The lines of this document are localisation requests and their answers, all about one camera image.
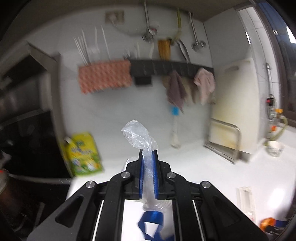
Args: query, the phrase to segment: white cutting board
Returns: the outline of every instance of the white cutting board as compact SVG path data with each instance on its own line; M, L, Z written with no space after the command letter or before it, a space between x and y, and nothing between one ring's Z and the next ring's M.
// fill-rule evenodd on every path
M252 154L259 132L259 86L254 60L247 58L215 70L216 105L212 117L238 126L242 132L239 150ZM236 131L212 122L210 141L236 148Z

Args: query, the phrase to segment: metal screw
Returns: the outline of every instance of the metal screw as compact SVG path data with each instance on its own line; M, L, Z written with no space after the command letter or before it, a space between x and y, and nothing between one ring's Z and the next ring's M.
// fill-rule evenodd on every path
M211 186L211 184L208 181L202 182L202 187L203 188L209 188L210 186Z
M168 172L167 173L167 177L170 178L170 179L171 178L175 178L176 177L176 173L174 173L174 172Z
M95 183L94 181L88 181L88 182L85 184L85 186L86 186L87 188L93 188L95 184L96 184L96 183Z
M122 178L128 178L128 177L130 177L130 173L129 172L123 172L123 173L121 173L121 177Z

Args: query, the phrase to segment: white bowl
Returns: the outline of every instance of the white bowl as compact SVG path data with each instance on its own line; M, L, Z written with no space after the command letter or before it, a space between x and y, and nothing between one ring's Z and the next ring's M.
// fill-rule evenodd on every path
M267 146L268 153L273 157L278 157L284 150L284 145L277 141L269 141Z

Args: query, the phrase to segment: beige cloth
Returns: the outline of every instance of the beige cloth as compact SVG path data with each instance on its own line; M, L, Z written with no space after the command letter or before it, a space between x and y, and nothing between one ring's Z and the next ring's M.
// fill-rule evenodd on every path
M200 68L194 77L194 83L198 86L200 92L200 103L205 105L215 90L215 80L211 72Z

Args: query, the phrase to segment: white countertop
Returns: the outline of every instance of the white countertop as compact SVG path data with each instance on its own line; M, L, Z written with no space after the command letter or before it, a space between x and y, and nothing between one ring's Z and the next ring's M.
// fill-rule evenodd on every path
M204 148L202 142L183 145L181 149L159 150L160 160L168 162L172 171L187 181L210 181L231 202L237 205L236 188L249 186L255 202L256 224L264 218L284 219L294 195L296 149L285 145L280 157L274 158L261 147L251 160L235 165ZM122 171L126 158L102 162L105 171L73 179L68 197L89 180L108 181ZM124 208L122 240L144 240L137 223L143 213L140 202L127 200Z

